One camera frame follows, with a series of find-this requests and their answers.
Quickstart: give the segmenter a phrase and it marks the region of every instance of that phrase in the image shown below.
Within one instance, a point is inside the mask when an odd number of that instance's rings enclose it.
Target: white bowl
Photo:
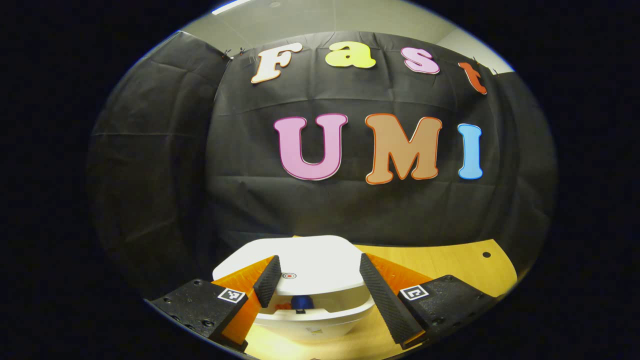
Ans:
[[[291,296],[273,295],[269,307],[262,309],[254,325],[301,342],[318,342],[347,334],[374,305],[366,286],[332,293],[311,295],[315,309],[305,314],[296,310],[276,310],[276,304],[291,302]]]

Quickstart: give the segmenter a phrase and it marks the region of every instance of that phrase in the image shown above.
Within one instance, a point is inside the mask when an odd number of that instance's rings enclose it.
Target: ceiling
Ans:
[[[219,1],[215,10],[230,0]],[[513,69],[494,51],[441,16],[403,0],[249,0],[206,13],[183,31],[220,51],[251,49],[325,31],[372,31],[415,38],[475,58],[497,73]]]

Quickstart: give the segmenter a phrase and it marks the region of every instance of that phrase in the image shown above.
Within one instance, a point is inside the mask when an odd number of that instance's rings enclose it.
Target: black cloth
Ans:
[[[332,67],[329,45],[371,48],[370,69]],[[300,42],[281,75],[251,83],[263,50]],[[425,49],[437,75],[411,71],[400,50]],[[480,75],[481,95],[458,66]],[[324,113],[342,113],[342,163],[323,181],[282,167],[284,117],[304,117],[302,151],[321,161]],[[374,138],[366,116],[391,113],[411,136],[436,117],[438,175],[370,185]],[[483,176],[458,176],[458,124],[479,126]],[[395,173],[393,165],[390,171]],[[443,47],[367,32],[283,39],[234,59],[177,32],[142,58],[113,90],[92,134],[89,193],[96,228],[111,257],[142,295],[154,299],[258,238],[334,234],[353,243],[437,246],[494,238],[518,278],[531,267],[554,207],[556,159],[535,99],[515,73],[492,72]]]

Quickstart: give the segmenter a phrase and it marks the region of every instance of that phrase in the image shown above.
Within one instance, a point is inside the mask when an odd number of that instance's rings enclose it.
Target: cutout letter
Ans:
[[[331,44],[330,53],[324,60],[327,64],[336,67],[355,66],[369,68],[376,64],[371,58],[371,49],[361,42],[343,41]]]
[[[415,72],[423,72],[425,74],[438,74],[440,72],[440,67],[432,60],[433,57],[426,50],[404,47],[400,50],[400,54],[406,59],[404,64]]]
[[[458,66],[465,69],[465,72],[467,73],[467,79],[469,79],[471,86],[473,86],[474,89],[480,94],[486,95],[486,88],[480,85],[480,80],[478,80],[480,78],[480,73],[478,73],[478,71],[475,71],[474,68],[472,68],[468,63],[458,63]]]
[[[416,159],[417,164],[411,172],[412,178],[423,180],[438,175],[436,155],[438,133],[442,128],[440,120],[434,117],[420,119],[410,141],[400,121],[392,114],[369,115],[365,124],[373,129],[374,138],[373,170],[366,178],[369,184],[385,184],[394,178],[393,173],[389,171],[389,156],[400,179],[409,175]]]
[[[280,70],[276,70],[276,64],[280,64],[281,67],[286,67],[291,61],[291,51],[297,53],[301,50],[302,44],[296,42],[295,44],[274,47],[273,49],[260,52],[258,54],[258,56],[260,56],[258,72],[251,78],[251,82],[257,84],[277,78],[280,76]]]
[[[482,129],[475,125],[460,124],[458,132],[462,134],[465,148],[465,159],[458,175],[467,180],[475,180],[482,177],[480,168],[480,135]]]
[[[307,126],[303,117],[286,117],[277,120],[273,127],[280,135],[280,159],[282,167],[293,177],[302,180],[323,180],[334,175],[342,161],[342,126],[347,123],[343,114],[324,114],[316,118],[316,124],[324,129],[324,159],[316,164],[302,158],[302,129]]]

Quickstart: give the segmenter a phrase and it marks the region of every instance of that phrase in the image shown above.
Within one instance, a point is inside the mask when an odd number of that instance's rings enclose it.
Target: white container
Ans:
[[[373,298],[360,275],[361,254],[339,236],[260,239],[218,265],[213,279],[278,255],[282,276],[269,307],[262,309],[254,325],[294,341],[325,341],[347,334],[372,310]],[[310,295],[315,308],[304,314],[276,310],[293,295]]]

